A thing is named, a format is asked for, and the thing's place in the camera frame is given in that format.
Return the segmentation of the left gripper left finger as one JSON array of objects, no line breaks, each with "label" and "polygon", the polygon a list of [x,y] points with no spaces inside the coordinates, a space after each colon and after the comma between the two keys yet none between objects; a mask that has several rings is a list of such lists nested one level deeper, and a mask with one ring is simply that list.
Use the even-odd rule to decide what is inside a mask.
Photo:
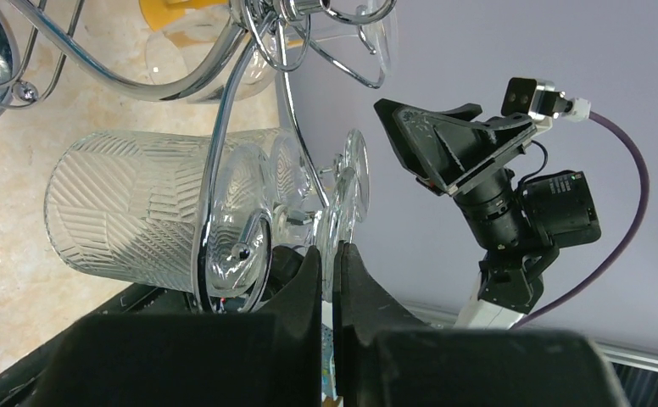
[{"label": "left gripper left finger", "polygon": [[318,406],[321,255],[254,313],[114,314],[77,321],[34,406]]}]

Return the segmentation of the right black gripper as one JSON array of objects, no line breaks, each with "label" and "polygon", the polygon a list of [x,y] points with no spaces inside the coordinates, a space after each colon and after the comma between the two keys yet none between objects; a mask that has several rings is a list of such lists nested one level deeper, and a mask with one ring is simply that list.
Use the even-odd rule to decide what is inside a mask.
[{"label": "right black gripper", "polygon": [[526,114],[476,121],[479,105],[433,112],[386,98],[373,105],[400,164],[440,196],[457,196],[503,169],[537,129]]}]

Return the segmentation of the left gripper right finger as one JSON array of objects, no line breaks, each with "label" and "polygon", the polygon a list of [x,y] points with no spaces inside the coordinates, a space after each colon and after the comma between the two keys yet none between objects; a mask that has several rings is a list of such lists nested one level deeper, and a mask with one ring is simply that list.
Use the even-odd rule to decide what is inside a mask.
[{"label": "left gripper right finger", "polygon": [[611,364],[568,331],[437,329],[340,243],[332,296],[336,389],[347,406],[625,406]]}]

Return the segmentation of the clear ribbed wine glass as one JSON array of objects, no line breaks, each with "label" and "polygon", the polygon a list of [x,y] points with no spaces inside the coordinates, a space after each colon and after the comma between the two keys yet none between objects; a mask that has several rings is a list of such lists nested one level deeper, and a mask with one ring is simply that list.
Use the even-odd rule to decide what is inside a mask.
[{"label": "clear ribbed wine glass", "polygon": [[[192,246],[210,137],[100,131],[73,144],[55,165],[44,197],[47,236],[79,272],[183,292],[196,287]],[[364,136],[352,130],[328,172],[360,178],[361,222],[369,209]],[[279,243],[275,209],[311,214],[309,166],[288,129],[231,132],[221,154],[209,236],[209,292],[246,298]]]}]

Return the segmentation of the yellow plastic wine glass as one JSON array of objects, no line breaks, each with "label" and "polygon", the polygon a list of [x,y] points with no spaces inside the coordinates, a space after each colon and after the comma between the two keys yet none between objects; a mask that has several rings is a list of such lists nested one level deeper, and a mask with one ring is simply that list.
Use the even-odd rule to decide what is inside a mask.
[{"label": "yellow plastic wine glass", "polygon": [[201,9],[214,5],[227,5],[226,0],[139,0],[142,17],[152,31],[158,31],[166,25],[183,17],[189,10]]}]

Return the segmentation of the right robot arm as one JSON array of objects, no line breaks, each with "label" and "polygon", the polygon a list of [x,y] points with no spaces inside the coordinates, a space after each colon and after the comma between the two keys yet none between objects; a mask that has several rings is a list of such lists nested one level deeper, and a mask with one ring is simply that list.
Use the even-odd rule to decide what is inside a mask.
[{"label": "right robot arm", "polygon": [[453,199],[485,250],[456,327],[515,326],[542,296],[543,273],[560,251],[600,238],[582,172],[519,179],[509,168],[538,132],[528,114],[482,121],[475,103],[434,112],[386,98],[374,109],[400,164],[428,191]]}]

